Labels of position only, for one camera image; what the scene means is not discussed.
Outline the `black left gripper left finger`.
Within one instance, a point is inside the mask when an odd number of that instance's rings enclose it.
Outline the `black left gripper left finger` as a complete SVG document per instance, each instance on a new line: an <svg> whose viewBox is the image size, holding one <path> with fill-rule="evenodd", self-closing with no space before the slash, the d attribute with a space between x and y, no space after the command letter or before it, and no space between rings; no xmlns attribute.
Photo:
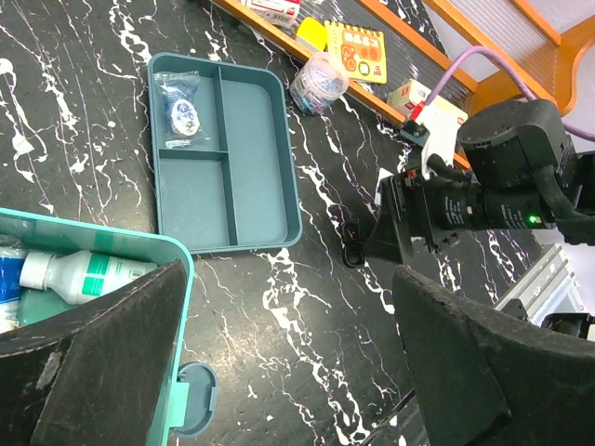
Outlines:
<svg viewBox="0 0 595 446"><path fill-rule="evenodd" d="M144 445L187 285L178 260L1 335L4 445Z"/></svg>

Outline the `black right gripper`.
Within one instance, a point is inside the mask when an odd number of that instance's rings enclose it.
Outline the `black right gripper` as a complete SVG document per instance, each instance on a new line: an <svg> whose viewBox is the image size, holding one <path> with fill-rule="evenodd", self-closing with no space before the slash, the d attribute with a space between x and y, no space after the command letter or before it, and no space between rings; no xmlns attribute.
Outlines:
<svg viewBox="0 0 595 446"><path fill-rule="evenodd" d="M594 156L577 154L557 107L508 100L473 115L456 140L470 172L434 165L382 180L365 257L406 264L420 237L431 252L458 233L557 228L569 244L594 244Z"/></svg>

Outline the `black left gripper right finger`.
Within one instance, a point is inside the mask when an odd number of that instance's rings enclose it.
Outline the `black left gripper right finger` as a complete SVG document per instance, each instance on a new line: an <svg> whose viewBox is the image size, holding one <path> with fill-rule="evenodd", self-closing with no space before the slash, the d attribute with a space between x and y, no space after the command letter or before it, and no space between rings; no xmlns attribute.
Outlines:
<svg viewBox="0 0 595 446"><path fill-rule="evenodd" d="M594 344L399 266L392 294L433 445L591 445Z"/></svg>

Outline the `teal medicine kit box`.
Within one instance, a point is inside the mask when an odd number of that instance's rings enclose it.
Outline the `teal medicine kit box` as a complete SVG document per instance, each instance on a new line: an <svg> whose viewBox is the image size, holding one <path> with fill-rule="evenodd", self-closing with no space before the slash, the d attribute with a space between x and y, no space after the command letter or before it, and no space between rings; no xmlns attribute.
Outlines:
<svg viewBox="0 0 595 446"><path fill-rule="evenodd" d="M30 250L46 253L68 255L87 250L152 262L157 268L180 261L187 274L185 297L171 361L162 384L150 436L144 445L164 445L171 433L193 437L205 429L215 411L217 380L210 368L195 363L185 364L180 360L194 274L191 254L182 243L166 236L13 209L2 210L1 231L17 238ZM63 312L43 305L37 322Z"/></svg>

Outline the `white bottle green label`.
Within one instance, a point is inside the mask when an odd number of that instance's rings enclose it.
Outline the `white bottle green label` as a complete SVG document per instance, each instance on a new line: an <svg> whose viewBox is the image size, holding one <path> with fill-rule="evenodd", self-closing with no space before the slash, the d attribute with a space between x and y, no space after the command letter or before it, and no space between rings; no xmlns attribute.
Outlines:
<svg viewBox="0 0 595 446"><path fill-rule="evenodd" d="M31 251L20 286L51 290L69 305L82 305L116 291L157 268L154 263L78 251L67 256Z"/></svg>

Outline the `blue labelled spray bottle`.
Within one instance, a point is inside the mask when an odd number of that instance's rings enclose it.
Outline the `blue labelled spray bottle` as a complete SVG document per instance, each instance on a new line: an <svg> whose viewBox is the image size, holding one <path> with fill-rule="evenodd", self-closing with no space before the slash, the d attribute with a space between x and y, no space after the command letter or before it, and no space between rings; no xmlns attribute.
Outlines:
<svg viewBox="0 0 595 446"><path fill-rule="evenodd" d="M22 290L20 275L27 250L13 246L1 247L1 333L18 327L18 309Z"/></svg>

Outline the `blue divided tray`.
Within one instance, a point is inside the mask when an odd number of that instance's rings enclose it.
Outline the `blue divided tray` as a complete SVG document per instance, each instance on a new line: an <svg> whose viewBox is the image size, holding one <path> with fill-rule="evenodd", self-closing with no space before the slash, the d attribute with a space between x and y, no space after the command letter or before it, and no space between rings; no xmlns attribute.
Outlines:
<svg viewBox="0 0 595 446"><path fill-rule="evenodd" d="M157 72L198 71L204 146L167 149ZM303 225L284 86L268 70L161 52L147 68L160 234L193 254L283 248Z"/></svg>

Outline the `clear tape roll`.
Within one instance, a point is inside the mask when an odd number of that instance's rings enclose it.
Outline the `clear tape roll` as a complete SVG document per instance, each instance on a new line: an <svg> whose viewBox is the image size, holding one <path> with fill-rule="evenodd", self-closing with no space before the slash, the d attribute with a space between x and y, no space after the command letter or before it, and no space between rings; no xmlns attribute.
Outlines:
<svg viewBox="0 0 595 446"><path fill-rule="evenodd" d="M157 72L153 76L164 106L167 149L204 146L208 137L194 104L201 76L198 71Z"/></svg>

